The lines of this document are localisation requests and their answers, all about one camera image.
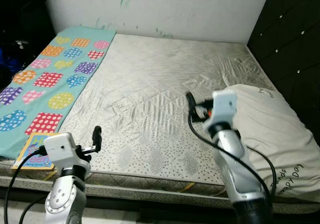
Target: blue cloth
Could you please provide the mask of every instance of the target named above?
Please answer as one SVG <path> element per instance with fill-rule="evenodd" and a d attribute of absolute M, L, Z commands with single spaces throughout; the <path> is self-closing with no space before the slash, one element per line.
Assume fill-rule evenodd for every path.
<path fill-rule="evenodd" d="M 16 158 L 32 132 L 58 132 L 103 60 L 115 31 L 60 32 L 0 93 L 0 156 Z"/>

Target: book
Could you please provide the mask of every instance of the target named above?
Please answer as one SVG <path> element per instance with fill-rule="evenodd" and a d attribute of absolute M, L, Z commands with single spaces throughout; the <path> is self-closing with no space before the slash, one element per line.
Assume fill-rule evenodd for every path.
<path fill-rule="evenodd" d="M 11 169 L 17 169 L 20 163 L 41 145 L 44 144 L 44 140 L 49 136 L 57 135 L 58 133 L 40 133 L 33 132 L 30 134 L 29 139 L 26 141 L 23 149 L 21 150 L 19 156 L 15 160 Z M 31 157 L 21 169 L 25 170 L 52 170 L 54 164 L 49 160 L 48 156 L 38 156 L 35 155 Z"/>

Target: mattress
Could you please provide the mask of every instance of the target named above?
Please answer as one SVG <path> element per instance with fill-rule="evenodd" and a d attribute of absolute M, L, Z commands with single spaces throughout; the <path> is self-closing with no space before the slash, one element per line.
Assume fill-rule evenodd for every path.
<path fill-rule="evenodd" d="M 102 149 L 92 155 L 86 193 L 231 208 L 212 149 L 189 130 L 185 93 L 201 101 L 234 84 L 275 90 L 243 44 L 116 34 L 59 130 L 88 147 L 94 127 L 102 128 Z M 202 131 L 201 124 L 195 128 Z M 11 164 L 0 162 L 2 186 L 8 185 Z M 16 187 L 49 191 L 56 176 L 43 181 L 48 174 L 23 171 Z M 288 198 L 281 202 L 276 212 L 319 208 Z"/>

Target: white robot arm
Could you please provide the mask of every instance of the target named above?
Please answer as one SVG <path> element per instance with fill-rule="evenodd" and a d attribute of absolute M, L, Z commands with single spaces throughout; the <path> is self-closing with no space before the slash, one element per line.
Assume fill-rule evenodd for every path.
<path fill-rule="evenodd" d="M 190 92 L 188 122 L 193 133 L 214 147 L 213 157 L 219 166 L 228 197 L 238 216 L 239 223 L 273 223 L 270 194 L 249 160 L 247 147 L 235 130 L 232 120 L 236 114 L 237 95 L 233 91 L 214 91 L 213 100 L 197 104 Z M 196 106 L 207 109 L 205 118 L 200 118 Z M 212 138 L 209 142 L 192 127 L 192 122 L 204 122 L 204 130 Z"/>
<path fill-rule="evenodd" d="M 90 173 L 91 152 L 101 149 L 101 128 L 93 132 L 93 146 L 76 146 L 70 133 L 51 136 L 44 140 L 49 159 L 60 177 L 54 182 L 45 201 L 46 224 L 80 224 L 86 206 L 84 180 Z"/>

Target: pillow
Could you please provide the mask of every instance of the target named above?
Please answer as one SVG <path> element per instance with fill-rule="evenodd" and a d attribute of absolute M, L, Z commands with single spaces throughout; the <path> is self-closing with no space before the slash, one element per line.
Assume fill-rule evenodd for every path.
<path fill-rule="evenodd" d="M 247 85 L 226 89 L 237 93 L 234 128 L 242 143 L 265 154 L 277 174 L 276 195 L 320 202 L 320 149 L 281 93 Z M 268 163 L 255 152 L 250 160 L 272 186 Z"/>

